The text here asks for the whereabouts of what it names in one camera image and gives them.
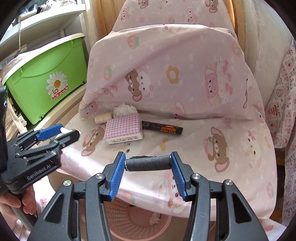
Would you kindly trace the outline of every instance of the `black foam roller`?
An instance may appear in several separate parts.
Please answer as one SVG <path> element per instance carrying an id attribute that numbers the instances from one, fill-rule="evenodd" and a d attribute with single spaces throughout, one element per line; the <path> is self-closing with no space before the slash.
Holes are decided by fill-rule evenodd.
<path id="1" fill-rule="evenodd" d="M 126 170 L 129 172 L 170 170 L 170 156 L 143 156 L 126 159 Z"/>

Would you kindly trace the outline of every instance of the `laundry basket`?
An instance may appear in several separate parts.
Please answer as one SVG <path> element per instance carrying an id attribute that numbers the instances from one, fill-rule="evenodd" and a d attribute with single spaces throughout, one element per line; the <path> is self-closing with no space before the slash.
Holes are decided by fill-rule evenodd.
<path id="1" fill-rule="evenodd" d="M 118 198 L 104 202 L 110 232 L 124 240 L 149 241 L 161 235 L 169 226 L 172 216 L 160 215 L 160 221 L 150 224 L 153 212 L 130 205 Z"/>
<path id="2" fill-rule="evenodd" d="M 86 82 L 84 37 L 73 34 L 33 50 L 4 76 L 2 85 L 32 124 Z"/>

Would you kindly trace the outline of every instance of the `storage bin lid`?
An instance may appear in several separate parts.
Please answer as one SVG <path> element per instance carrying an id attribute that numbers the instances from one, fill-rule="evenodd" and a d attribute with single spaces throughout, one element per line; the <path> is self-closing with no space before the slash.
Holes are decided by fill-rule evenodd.
<path id="1" fill-rule="evenodd" d="M 82 33 L 72 34 L 72 35 L 63 37 L 61 39 L 58 39 L 56 41 L 53 41 L 53 42 L 51 42 L 39 49 L 35 49 L 35 50 L 31 51 L 30 54 L 28 54 L 21 61 L 19 61 L 15 66 L 13 66 L 11 68 L 11 70 L 4 76 L 4 78 L 2 80 L 2 85 L 5 84 L 6 80 L 8 80 L 9 77 L 12 76 L 14 72 L 16 72 L 19 68 L 21 68 L 23 65 L 25 65 L 26 63 L 28 63 L 30 60 L 37 57 L 38 55 L 46 52 L 47 50 L 50 50 L 51 48 L 58 46 L 60 44 L 63 44 L 65 42 L 68 42 L 68 41 L 71 41 L 71 40 L 77 39 L 77 38 L 84 38 L 84 37 L 85 37 L 85 35 Z"/>

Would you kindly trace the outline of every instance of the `blue gripper pad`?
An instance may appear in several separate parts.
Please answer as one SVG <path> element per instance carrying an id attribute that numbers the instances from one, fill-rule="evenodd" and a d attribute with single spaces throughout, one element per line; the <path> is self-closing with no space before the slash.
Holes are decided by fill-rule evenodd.
<path id="1" fill-rule="evenodd" d="M 56 136 L 57 134 L 61 133 L 61 127 L 63 127 L 62 124 L 57 124 L 55 126 L 48 127 L 46 129 L 41 130 L 37 135 L 38 141 L 45 141 L 53 136 Z"/>
<path id="2" fill-rule="evenodd" d="M 172 173 L 174 175 L 174 179 L 176 182 L 178 193 L 182 197 L 182 199 L 185 201 L 187 199 L 186 182 L 185 182 L 185 179 L 182 175 L 182 172 L 180 170 L 180 166 L 179 166 L 176 158 L 179 158 L 179 160 L 181 160 L 181 159 L 176 152 L 172 152 L 170 155 L 170 158 L 171 158 Z"/>
<path id="3" fill-rule="evenodd" d="M 109 199 L 111 201 L 114 199 L 114 197 L 118 193 L 119 185 L 124 172 L 125 161 L 126 161 L 126 155 L 123 152 L 119 152 L 117 157 L 115 158 L 115 161 L 113 162 L 113 165 L 116 167 L 115 167 L 113 177 L 110 181 Z"/>

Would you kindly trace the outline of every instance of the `beige thread spool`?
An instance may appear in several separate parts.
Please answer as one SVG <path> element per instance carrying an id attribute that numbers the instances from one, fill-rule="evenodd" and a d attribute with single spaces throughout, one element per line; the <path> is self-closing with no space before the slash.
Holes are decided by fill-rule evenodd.
<path id="1" fill-rule="evenodd" d="M 103 124 L 106 123 L 107 120 L 113 119 L 113 114 L 111 112 L 104 113 L 102 115 L 97 115 L 94 118 L 94 123 L 96 124 Z"/>

